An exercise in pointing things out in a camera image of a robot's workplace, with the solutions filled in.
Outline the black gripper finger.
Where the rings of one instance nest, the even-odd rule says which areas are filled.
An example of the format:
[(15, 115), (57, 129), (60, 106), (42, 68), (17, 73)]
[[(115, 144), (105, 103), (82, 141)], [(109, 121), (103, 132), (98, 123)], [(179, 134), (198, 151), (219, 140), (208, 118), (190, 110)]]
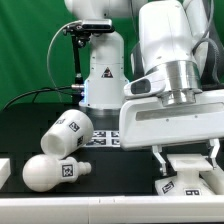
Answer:
[(162, 157), (162, 146), (161, 145), (153, 145), (152, 146), (153, 155), (156, 157), (158, 162), (160, 163), (160, 172), (163, 176), (167, 175), (166, 161)]
[(209, 156), (208, 159), (211, 162), (213, 167), (217, 166), (217, 161), (216, 161), (216, 156), (219, 152), (220, 149), (220, 141), (218, 138), (215, 139), (210, 139), (208, 141), (208, 145), (207, 145), (208, 149), (209, 149)]

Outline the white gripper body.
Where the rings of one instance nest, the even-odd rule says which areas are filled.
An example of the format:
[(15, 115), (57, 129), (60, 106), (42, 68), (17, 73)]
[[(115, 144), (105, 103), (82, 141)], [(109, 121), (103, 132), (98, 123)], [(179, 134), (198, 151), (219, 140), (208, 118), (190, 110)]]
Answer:
[(157, 97), (127, 101), (119, 118), (121, 147), (131, 150), (224, 138), (224, 90), (195, 98), (193, 104), (169, 107)]

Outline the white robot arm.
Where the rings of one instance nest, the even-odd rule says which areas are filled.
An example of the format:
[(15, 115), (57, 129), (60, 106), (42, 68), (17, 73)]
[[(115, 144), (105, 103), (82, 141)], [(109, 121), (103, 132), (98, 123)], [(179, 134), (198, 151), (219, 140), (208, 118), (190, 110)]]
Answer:
[[(212, 12), (203, 0), (64, 0), (78, 20), (75, 32), (90, 44), (90, 74), (82, 107), (116, 110), (123, 149), (152, 148), (224, 137), (224, 89), (201, 83)], [(133, 81), (121, 70), (124, 42), (115, 18), (136, 16), (139, 40), (131, 55)]]

